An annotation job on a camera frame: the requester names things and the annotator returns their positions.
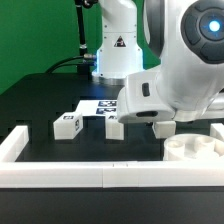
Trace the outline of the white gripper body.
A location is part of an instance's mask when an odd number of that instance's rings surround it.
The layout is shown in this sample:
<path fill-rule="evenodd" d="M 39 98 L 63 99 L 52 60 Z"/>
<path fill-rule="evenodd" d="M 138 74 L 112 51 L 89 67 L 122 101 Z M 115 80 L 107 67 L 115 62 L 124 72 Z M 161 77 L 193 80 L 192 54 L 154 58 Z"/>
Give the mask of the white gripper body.
<path fill-rule="evenodd" d="M 117 98 L 120 123 L 170 121 L 174 110 L 158 95 L 156 76 L 160 67 L 128 75 Z"/>

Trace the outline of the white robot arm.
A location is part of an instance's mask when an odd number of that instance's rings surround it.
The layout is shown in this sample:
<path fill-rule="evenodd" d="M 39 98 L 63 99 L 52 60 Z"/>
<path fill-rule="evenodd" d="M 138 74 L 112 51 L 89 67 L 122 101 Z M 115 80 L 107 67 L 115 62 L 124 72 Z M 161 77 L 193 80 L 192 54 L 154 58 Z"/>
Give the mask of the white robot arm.
<path fill-rule="evenodd" d="M 143 68 L 132 0 L 98 0 L 103 43 L 96 81 L 121 84 L 121 123 L 224 118 L 224 0 L 143 0 L 145 39 L 160 64 Z"/>

